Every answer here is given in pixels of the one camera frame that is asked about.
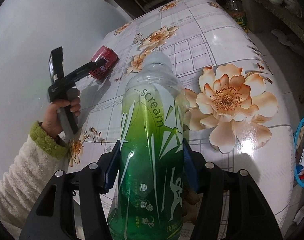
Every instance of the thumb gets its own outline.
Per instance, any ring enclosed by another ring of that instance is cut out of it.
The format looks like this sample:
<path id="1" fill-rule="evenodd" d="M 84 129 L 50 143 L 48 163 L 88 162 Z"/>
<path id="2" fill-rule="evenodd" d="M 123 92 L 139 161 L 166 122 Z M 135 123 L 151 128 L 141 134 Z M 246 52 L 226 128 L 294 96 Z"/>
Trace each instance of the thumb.
<path id="1" fill-rule="evenodd" d="M 57 99 L 54 102 L 52 102 L 49 107 L 47 108 L 48 114 L 56 114 L 56 111 L 65 106 L 69 106 L 70 102 L 64 99 Z"/>

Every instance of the bottle label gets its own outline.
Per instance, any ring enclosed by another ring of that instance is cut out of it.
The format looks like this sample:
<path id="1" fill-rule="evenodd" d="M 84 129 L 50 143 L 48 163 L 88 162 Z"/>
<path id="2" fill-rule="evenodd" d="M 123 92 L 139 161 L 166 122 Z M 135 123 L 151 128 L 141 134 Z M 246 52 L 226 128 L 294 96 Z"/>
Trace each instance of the bottle label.
<path id="1" fill-rule="evenodd" d="M 245 11 L 229 11 L 230 16 L 240 25 L 241 27 L 246 27 L 248 21 L 246 19 Z"/>
<path id="2" fill-rule="evenodd" d="M 125 232 L 125 239 L 180 235 L 183 109 L 179 97 L 157 83 L 136 86 L 124 95 L 118 208 L 110 212 L 108 221 L 111 232 Z"/>

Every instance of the wooden shelf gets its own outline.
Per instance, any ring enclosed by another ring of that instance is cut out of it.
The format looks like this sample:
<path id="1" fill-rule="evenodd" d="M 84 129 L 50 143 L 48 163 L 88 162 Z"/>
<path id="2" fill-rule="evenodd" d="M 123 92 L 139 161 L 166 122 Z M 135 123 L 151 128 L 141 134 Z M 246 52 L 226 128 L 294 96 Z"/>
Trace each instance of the wooden shelf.
<path id="1" fill-rule="evenodd" d="M 279 5 L 269 0 L 254 0 L 284 22 L 304 43 L 304 19 L 300 19 Z"/>

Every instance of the white bottle cap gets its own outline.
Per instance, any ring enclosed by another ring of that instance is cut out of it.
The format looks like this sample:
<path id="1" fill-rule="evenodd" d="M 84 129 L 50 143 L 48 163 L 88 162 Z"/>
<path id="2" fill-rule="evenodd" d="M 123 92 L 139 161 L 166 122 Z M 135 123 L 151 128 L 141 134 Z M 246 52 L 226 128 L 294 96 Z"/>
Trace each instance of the white bottle cap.
<path id="1" fill-rule="evenodd" d="M 163 52 L 156 51 L 149 55 L 147 55 L 143 61 L 143 66 L 147 66 L 150 64 L 162 64 L 166 65 L 172 71 L 172 63 L 168 56 L 166 56 Z"/>

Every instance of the red can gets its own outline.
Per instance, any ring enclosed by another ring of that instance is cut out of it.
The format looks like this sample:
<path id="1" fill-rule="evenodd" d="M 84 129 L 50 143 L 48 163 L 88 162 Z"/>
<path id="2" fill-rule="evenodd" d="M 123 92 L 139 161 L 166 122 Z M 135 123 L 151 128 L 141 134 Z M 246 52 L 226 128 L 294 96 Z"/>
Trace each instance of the red can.
<path id="1" fill-rule="evenodd" d="M 89 72 L 89 74 L 92 77 L 95 77 L 98 80 L 102 80 L 106 74 L 108 73 L 108 71 L 114 66 L 114 64 L 116 63 L 118 56 L 117 54 L 111 50 L 110 48 L 106 47 L 106 46 L 102 46 L 97 53 L 95 53 L 95 55 L 92 57 L 91 61 L 92 62 L 96 62 L 97 60 L 99 60 L 100 58 L 105 60 L 105 65 L 98 67 L 95 70 L 92 70 L 91 72 Z"/>

